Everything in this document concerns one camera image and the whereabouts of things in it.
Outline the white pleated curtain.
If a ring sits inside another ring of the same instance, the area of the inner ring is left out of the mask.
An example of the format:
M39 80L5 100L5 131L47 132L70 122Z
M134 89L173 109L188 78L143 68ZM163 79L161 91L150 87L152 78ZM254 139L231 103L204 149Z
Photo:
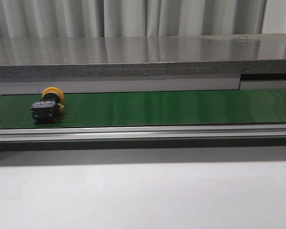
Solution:
M0 38L286 33L286 0L0 0Z

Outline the green conveyor belt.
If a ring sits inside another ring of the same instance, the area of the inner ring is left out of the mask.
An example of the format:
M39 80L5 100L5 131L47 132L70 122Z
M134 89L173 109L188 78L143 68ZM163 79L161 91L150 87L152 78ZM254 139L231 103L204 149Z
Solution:
M67 94L40 128L286 123L286 89Z

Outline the aluminium conveyor front rail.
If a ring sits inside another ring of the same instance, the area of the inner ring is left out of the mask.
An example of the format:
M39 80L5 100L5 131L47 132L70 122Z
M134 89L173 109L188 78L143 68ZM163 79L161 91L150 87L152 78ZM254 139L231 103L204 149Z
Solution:
M286 137L286 124L0 129L0 143L225 137Z

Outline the yellow push button switch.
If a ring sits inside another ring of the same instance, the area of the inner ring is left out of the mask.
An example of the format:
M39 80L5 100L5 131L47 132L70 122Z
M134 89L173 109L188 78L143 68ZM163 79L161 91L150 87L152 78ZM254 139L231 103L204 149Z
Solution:
M32 117L36 124L55 123L64 111L64 94L57 87L43 90L40 101L31 105Z

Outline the grey conveyor back rail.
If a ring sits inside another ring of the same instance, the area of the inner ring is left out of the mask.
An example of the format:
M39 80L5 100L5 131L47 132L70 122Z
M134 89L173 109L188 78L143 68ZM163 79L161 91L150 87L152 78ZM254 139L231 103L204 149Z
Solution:
M40 94L47 87L58 87L66 94L286 89L286 73L7 79L0 80L0 95Z

